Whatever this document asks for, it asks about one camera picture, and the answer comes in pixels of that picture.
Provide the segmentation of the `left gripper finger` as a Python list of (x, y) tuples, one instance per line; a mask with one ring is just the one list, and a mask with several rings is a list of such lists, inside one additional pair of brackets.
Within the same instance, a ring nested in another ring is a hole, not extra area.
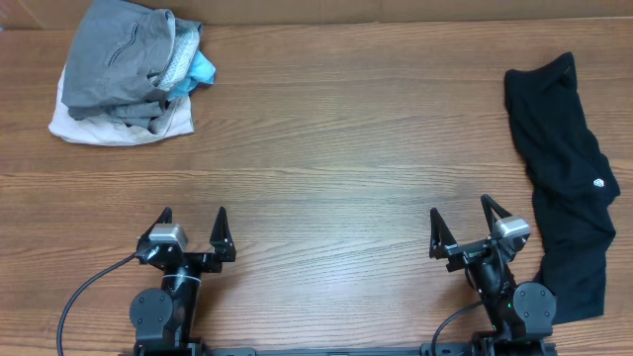
[(156, 219), (156, 221), (147, 229), (145, 233), (143, 233), (139, 237), (138, 241), (142, 242), (142, 241), (148, 240), (150, 233), (152, 232), (152, 230), (157, 224), (172, 223), (172, 215), (173, 215), (172, 209), (170, 207), (165, 207), (162, 213)]
[(234, 246), (224, 207), (219, 208), (214, 227), (210, 236), (210, 245), (214, 248), (214, 254), (221, 262), (234, 262), (236, 248)]

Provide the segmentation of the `light blue garment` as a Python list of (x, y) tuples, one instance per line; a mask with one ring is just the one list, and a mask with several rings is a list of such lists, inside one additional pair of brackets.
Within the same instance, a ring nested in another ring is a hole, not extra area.
[(198, 50), (185, 78), (169, 92), (167, 99), (187, 97), (199, 84), (213, 85), (215, 75), (215, 66)]

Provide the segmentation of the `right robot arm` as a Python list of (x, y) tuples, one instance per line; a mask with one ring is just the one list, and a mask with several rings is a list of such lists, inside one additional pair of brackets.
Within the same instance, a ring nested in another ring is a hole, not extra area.
[[(531, 230), (520, 216), (508, 212), (488, 195), (481, 197), (489, 235), (460, 245), (435, 208), (429, 212), (429, 256), (445, 259), (448, 272), (464, 271), (480, 300), (447, 317), (423, 349), (431, 355), (555, 355), (545, 339), (553, 333), (556, 298), (537, 282), (517, 283), (508, 264), (525, 246)], [(482, 307), (492, 329), (475, 332), (468, 343), (441, 344), (443, 329), (458, 317)]]

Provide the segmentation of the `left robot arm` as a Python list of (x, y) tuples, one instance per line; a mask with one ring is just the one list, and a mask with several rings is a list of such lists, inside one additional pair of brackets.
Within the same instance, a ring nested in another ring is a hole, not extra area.
[(134, 258), (162, 272), (161, 286), (135, 296), (130, 320), (136, 329), (135, 355), (208, 355), (202, 338), (191, 336), (204, 274), (220, 273), (236, 259), (225, 208), (219, 208), (210, 236), (211, 252), (188, 252), (184, 228), (165, 208), (139, 238)]

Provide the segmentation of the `black t-shirt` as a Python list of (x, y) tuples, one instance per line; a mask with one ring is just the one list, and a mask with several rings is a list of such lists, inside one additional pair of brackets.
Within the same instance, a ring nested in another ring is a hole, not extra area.
[(608, 207), (620, 188), (588, 128), (573, 55), (565, 52), (530, 71), (510, 69), (504, 99), (515, 148), (533, 184), (544, 249), (536, 280), (557, 298), (553, 321), (601, 316), (606, 252), (616, 235)]

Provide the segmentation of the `white dotted mesh garment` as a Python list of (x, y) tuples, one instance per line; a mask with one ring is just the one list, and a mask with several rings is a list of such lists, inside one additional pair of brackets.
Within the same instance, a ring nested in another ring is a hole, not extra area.
[(168, 20), (173, 36), (168, 61), (151, 82), (159, 90), (169, 92), (185, 80), (194, 56), (199, 48), (202, 24), (195, 21), (173, 18)]

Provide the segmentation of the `white folded garment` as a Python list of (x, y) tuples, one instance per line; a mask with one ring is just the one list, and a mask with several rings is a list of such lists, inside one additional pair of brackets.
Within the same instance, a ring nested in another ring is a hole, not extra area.
[(172, 101), (167, 111), (150, 122), (149, 127), (128, 126), (106, 115), (75, 121), (61, 102), (65, 69), (57, 83), (56, 102), (48, 130), (70, 143), (100, 146), (134, 146), (154, 143), (178, 135), (192, 134), (194, 121), (189, 97)]

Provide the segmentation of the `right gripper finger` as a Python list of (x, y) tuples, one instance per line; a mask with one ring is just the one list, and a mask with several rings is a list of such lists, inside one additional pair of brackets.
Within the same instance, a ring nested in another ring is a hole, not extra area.
[(431, 236), (429, 240), (429, 257), (443, 259), (449, 256), (449, 250), (457, 246), (457, 242), (436, 208), (430, 210)]
[(501, 232), (502, 220), (511, 217), (511, 213), (499, 205), (491, 196), (481, 196), (481, 203), (490, 232)]

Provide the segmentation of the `grey folded trousers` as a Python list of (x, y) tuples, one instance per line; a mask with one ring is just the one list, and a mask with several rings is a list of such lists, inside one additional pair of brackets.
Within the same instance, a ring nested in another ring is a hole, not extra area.
[(165, 112), (159, 81), (170, 61), (175, 17), (128, 1), (95, 1), (75, 34), (61, 102), (76, 121), (147, 129)]

